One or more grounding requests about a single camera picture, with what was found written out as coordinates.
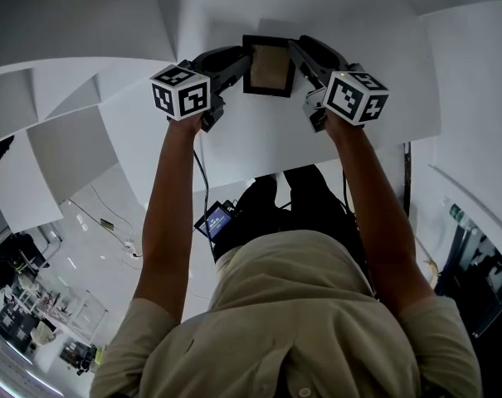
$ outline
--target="shirt button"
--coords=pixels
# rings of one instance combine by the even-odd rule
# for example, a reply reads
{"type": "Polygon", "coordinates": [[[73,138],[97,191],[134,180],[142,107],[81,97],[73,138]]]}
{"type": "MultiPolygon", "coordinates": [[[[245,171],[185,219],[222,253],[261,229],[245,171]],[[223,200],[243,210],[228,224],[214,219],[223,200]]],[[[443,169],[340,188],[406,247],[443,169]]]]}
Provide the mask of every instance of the shirt button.
{"type": "Polygon", "coordinates": [[[300,398],[308,398],[308,396],[311,395],[311,389],[310,388],[302,388],[299,391],[299,397],[300,398]]]}

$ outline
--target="hand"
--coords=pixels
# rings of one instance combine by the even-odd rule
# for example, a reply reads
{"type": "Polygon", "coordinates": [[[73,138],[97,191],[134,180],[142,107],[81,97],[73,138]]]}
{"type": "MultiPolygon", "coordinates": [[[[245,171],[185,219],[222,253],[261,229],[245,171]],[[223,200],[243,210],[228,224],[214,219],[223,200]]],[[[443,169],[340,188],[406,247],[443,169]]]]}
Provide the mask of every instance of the hand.
{"type": "Polygon", "coordinates": [[[345,134],[361,131],[361,129],[354,127],[351,123],[345,121],[329,109],[326,110],[326,121],[324,121],[324,127],[326,128],[328,135],[335,143],[338,143],[345,134]]]}
{"type": "Polygon", "coordinates": [[[169,126],[172,131],[190,134],[192,137],[195,137],[202,127],[201,117],[202,112],[189,118],[181,119],[180,121],[171,120],[169,126]]]}

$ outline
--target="person's left arm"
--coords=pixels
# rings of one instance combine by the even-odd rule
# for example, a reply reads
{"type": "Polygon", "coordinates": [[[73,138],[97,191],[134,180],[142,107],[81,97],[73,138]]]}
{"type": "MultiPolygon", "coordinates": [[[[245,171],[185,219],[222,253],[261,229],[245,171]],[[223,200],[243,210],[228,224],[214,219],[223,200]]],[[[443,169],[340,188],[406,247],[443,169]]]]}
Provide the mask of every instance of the person's left arm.
{"type": "Polygon", "coordinates": [[[145,217],[139,283],[91,398],[137,394],[149,356],[181,321],[192,248],[193,140],[200,128],[201,115],[169,123],[145,217]]]}

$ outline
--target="ceiling light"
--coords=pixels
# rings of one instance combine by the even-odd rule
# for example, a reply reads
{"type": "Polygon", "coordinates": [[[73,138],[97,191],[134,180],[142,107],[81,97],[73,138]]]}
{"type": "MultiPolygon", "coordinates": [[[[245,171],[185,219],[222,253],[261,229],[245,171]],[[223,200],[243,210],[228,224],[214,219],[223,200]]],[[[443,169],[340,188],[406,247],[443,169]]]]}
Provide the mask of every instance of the ceiling light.
{"type": "Polygon", "coordinates": [[[44,385],[45,387],[51,389],[52,391],[54,391],[56,394],[59,394],[60,396],[64,396],[62,395],[57,389],[49,386],[47,383],[45,383],[44,381],[42,381],[41,379],[39,379],[38,377],[36,377],[33,373],[29,372],[28,370],[26,370],[26,373],[31,376],[33,379],[35,379],[36,381],[39,381],[40,383],[42,383],[42,385],[44,385]]]}
{"type": "Polygon", "coordinates": [[[18,395],[15,391],[13,391],[9,386],[7,386],[5,383],[0,381],[0,387],[6,391],[10,396],[13,396],[14,398],[22,398],[20,395],[18,395]]]}
{"type": "Polygon", "coordinates": [[[77,269],[76,265],[74,264],[74,261],[72,261],[70,257],[68,257],[68,260],[70,261],[71,266],[74,267],[74,269],[77,269]]]}
{"type": "Polygon", "coordinates": [[[26,361],[27,361],[27,362],[29,362],[31,365],[33,365],[33,363],[32,363],[32,362],[30,362],[30,361],[27,359],[27,357],[26,357],[24,354],[22,354],[20,351],[18,351],[18,350],[17,350],[17,349],[16,349],[16,348],[15,348],[15,347],[11,344],[11,343],[6,342],[6,344],[7,344],[7,345],[9,345],[9,347],[10,347],[10,348],[11,348],[14,352],[16,352],[16,353],[17,353],[20,357],[22,357],[24,360],[26,360],[26,361]]]}

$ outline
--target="desk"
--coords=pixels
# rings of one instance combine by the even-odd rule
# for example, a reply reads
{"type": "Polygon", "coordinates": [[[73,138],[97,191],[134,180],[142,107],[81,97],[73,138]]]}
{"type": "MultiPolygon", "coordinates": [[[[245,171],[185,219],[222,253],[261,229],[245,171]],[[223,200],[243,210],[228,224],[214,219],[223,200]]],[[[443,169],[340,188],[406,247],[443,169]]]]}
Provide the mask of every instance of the desk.
{"type": "MultiPolygon", "coordinates": [[[[307,34],[359,62],[390,90],[383,115],[369,125],[375,148],[440,133],[436,73],[422,20],[408,0],[158,0],[178,60],[242,34],[307,34]]],[[[223,94],[225,115],[195,146],[210,187],[337,157],[326,133],[314,134],[302,111],[309,83],[297,72],[290,99],[244,95],[242,82],[223,94]]],[[[149,200],[168,123],[140,81],[100,106],[125,175],[141,204],[149,200]]],[[[193,190],[203,189],[196,169],[193,190]]]]}

